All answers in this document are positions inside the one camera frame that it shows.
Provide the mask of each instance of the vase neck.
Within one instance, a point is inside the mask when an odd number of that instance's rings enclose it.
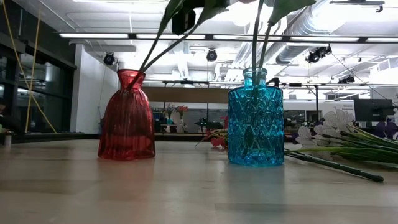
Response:
[[[267,86],[266,83],[267,70],[265,68],[256,68],[256,74],[252,68],[243,70],[244,87],[252,88],[253,86]]]
[[[118,70],[118,77],[122,90],[141,88],[142,82],[145,79],[145,73],[137,70],[120,69]]]

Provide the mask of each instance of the table surface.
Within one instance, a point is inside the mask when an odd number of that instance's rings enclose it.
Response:
[[[0,149],[1,223],[398,223],[394,169],[372,167],[377,184],[295,159],[236,166],[195,144],[156,142],[155,159],[130,162],[98,159],[97,140]]]

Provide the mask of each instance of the ceiling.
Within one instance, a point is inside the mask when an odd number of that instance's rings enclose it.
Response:
[[[38,14],[39,6],[41,6],[44,22],[60,32],[156,33],[167,4],[167,0],[134,2],[127,0],[129,3],[75,2],[74,0],[14,1],[35,15]],[[323,11],[319,13],[316,25],[322,27],[323,32],[324,30],[330,31],[329,35],[395,36],[398,34],[398,17],[395,16],[398,14],[398,5],[391,4],[395,0],[385,0],[388,6],[386,5],[381,13],[376,13],[378,6],[331,6],[328,1],[318,0],[319,4],[320,2],[327,3],[322,6]],[[257,2],[248,5],[240,2],[234,3],[230,6],[229,12],[205,22],[197,29],[196,33],[246,34],[250,32],[250,23],[255,16],[252,11],[256,10],[256,4]],[[271,7],[266,7],[265,13],[262,15],[263,21],[267,20],[271,9]],[[301,15],[298,12],[289,15],[282,21],[279,29],[273,30],[273,33],[284,34],[287,32],[285,29],[292,18],[298,18],[299,22],[305,16],[309,16],[306,11]],[[165,33],[171,33],[170,26]],[[151,43],[151,41],[144,40],[91,40],[90,44],[86,44],[86,49],[90,50],[94,46],[96,54],[103,55],[109,48],[122,45],[127,52],[115,52],[115,56],[119,58],[119,61],[137,69],[146,56]],[[160,41],[153,55],[165,49],[169,43],[169,41]],[[206,51],[209,48],[216,50],[217,61],[207,62]],[[322,80],[322,82],[336,83],[337,79],[342,76],[339,74],[346,72],[346,68],[353,68],[357,76],[366,80],[370,67],[385,61],[388,57],[395,57],[395,55],[398,57],[398,46],[396,45],[332,44],[333,54],[341,63],[334,56],[328,55],[320,62],[309,65],[305,61],[305,56],[313,48],[305,48],[306,50],[297,55],[289,64],[277,64],[275,57],[272,57],[265,66],[268,69],[269,78],[279,76],[287,82],[319,82]],[[236,65],[234,63],[239,60],[238,53],[242,50],[240,42],[188,41],[186,44],[177,46],[173,52],[164,55],[151,66],[147,77],[162,79],[162,75],[164,75],[166,79],[167,75],[171,75],[173,71],[181,73],[181,69],[187,69],[189,70],[187,78],[190,79],[207,80],[209,75],[203,71],[209,71],[213,74],[210,76],[211,79],[220,80],[222,78],[224,81],[240,81],[242,79],[241,70],[238,72],[232,70],[242,68],[242,66],[232,65]]]

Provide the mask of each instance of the glass vase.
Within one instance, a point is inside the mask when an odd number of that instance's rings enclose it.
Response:
[[[228,94],[228,159],[244,166],[282,165],[283,92],[266,85],[265,68],[255,75],[248,68],[243,75],[244,86]]]
[[[155,157],[152,109],[141,90],[145,73],[122,69],[118,77],[121,89],[106,107],[98,156],[122,161]]]

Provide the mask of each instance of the red glass vase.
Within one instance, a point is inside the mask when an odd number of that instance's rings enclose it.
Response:
[[[152,109],[141,90],[145,73],[122,69],[118,77],[121,89],[106,107],[98,156],[123,161],[155,157]]]

